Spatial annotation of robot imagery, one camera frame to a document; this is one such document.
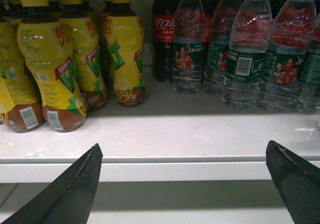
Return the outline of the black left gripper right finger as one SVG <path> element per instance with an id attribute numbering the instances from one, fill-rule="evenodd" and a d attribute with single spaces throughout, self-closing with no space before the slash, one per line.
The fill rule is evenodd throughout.
<path id="1" fill-rule="evenodd" d="M 275 141 L 266 147 L 266 166 L 295 224 L 320 222 L 320 169 Z"/>

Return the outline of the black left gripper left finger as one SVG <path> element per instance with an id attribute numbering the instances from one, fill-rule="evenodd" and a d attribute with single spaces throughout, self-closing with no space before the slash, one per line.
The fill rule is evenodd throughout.
<path id="1" fill-rule="evenodd" d="M 86 224 L 95 199 L 103 153 L 92 146 L 4 224 Z"/>

